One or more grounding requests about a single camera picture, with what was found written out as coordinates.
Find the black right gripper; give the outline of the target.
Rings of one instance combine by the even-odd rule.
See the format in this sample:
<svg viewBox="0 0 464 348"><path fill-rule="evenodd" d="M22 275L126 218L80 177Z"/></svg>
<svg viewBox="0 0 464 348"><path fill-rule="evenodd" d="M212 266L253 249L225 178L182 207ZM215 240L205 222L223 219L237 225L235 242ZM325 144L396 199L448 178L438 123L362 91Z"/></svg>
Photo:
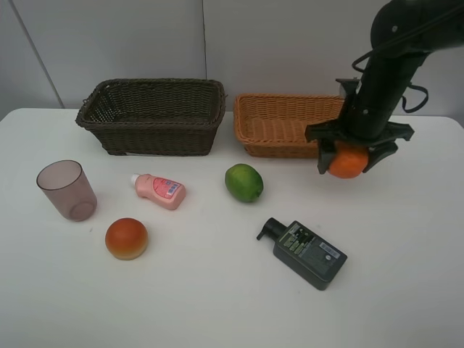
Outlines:
<svg viewBox="0 0 464 348"><path fill-rule="evenodd" d="M393 123L389 119L395 106L370 106L362 109L343 107L334 120L308 125L304 136L307 142L318 141L318 172L324 175L337 155L334 141L341 140L368 148L367 173L385 158L395 154L394 141L409 141L414 130L409 124Z"/></svg>

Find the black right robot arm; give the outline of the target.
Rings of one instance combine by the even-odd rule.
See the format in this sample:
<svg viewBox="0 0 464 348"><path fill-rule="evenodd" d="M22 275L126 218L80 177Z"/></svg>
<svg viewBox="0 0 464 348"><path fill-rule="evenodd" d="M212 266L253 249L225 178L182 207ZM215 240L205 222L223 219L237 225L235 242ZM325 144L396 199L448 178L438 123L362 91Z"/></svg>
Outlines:
<svg viewBox="0 0 464 348"><path fill-rule="evenodd" d="M413 137L410 125L390 117L398 104L406 105L406 89L428 93L412 79L430 54L463 45L463 2L390 1L373 21L370 42L372 49L352 63L361 78L339 80L344 99L339 116L305 130L307 141L318 143L321 175L340 141L366 149L366 173L396 153L398 139Z"/></svg>

